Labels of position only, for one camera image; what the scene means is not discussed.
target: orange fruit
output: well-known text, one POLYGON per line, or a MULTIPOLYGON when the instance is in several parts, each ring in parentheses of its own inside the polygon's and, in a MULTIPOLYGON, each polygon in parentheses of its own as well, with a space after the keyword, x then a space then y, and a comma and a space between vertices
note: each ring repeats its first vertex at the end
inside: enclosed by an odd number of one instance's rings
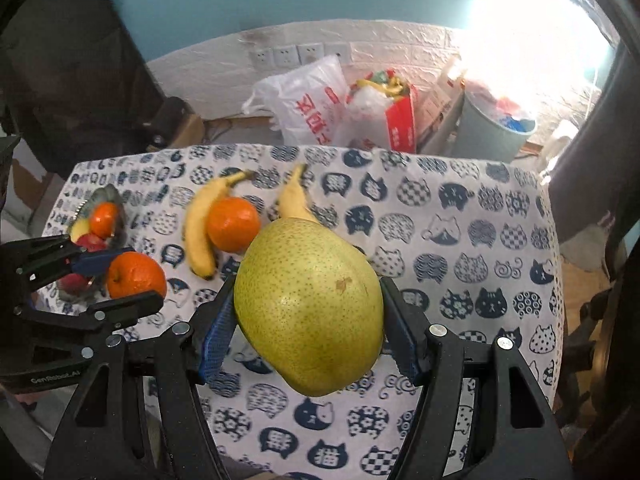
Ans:
POLYGON ((129 251, 116 256, 107 272, 107 290, 112 299, 154 290, 166 296, 164 270, 146 254, 129 251))
POLYGON ((89 229, 103 239, 113 236, 119 213, 118 206, 113 202, 98 204, 89 218, 89 229))
POLYGON ((209 240, 225 253, 246 250, 260 230, 260 215, 254 205, 237 196, 215 202, 207 217, 209 240))

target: trash can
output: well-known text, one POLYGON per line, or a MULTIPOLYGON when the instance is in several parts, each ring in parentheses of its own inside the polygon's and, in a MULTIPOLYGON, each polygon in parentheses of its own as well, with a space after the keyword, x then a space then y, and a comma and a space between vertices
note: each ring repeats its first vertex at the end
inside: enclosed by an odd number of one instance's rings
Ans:
POLYGON ((465 95, 456 142, 450 156, 511 162, 537 127, 534 121, 528 132, 511 130, 487 117, 473 99, 465 95))

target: cat print tablecloth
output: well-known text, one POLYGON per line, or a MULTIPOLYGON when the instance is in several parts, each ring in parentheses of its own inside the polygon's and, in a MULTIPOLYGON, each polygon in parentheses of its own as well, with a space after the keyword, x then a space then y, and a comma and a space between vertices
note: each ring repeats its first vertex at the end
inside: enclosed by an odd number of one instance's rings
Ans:
MULTIPOLYGON (((564 323, 558 243, 546 190, 518 168, 383 150, 193 146, 79 164, 45 234, 65 231, 95 186, 114 184, 126 202, 129 244, 160 262, 168 282, 160 313, 125 336, 155 336, 212 300, 242 258, 218 254, 219 273, 211 282, 189 270, 180 232, 198 188, 238 168, 255 170, 255 178, 233 193, 250 200, 267 224, 276 218, 280 185, 299 162, 308 164, 303 183, 322 224, 362 250, 431 322, 475 341, 511 338, 553 399, 564 323)), ((82 308, 61 302, 54 286, 42 292, 51 310, 75 314, 82 308)), ((448 472, 465 456, 473 390, 473 381, 465 381, 448 472)), ((199 391, 220 452, 298 480, 387 475, 419 396, 383 349, 357 382, 305 398, 239 330, 220 378, 199 391)), ((153 379, 146 402, 157 409, 153 379)))

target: bright light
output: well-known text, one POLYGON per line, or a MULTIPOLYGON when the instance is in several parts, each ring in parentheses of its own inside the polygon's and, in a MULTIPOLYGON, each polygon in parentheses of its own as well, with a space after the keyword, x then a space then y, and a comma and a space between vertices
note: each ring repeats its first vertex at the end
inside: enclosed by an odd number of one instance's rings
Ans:
POLYGON ((539 89, 562 92, 599 67, 609 45, 569 0, 475 0, 469 29, 468 76, 533 109, 539 89))

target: wall socket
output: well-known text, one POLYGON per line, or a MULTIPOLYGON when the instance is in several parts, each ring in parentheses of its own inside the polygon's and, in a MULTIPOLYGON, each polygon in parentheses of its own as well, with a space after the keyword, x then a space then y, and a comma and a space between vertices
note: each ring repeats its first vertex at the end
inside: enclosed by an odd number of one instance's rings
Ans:
POLYGON ((276 68, 276 63, 273 59, 273 50, 270 48, 260 48, 249 53, 251 58, 251 64, 258 71, 261 70, 273 70, 276 68))
POLYGON ((298 49, 295 45, 273 47, 273 59, 280 68, 293 68, 300 66, 298 49))
POLYGON ((303 43, 298 46, 300 63, 307 65, 324 57, 324 45, 322 43, 303 43))
POLYGON ((351 63, 351 45, 347 42, 325 43, 324 55, 330 56, 331 54, 338 56, 343 65, 351 63))

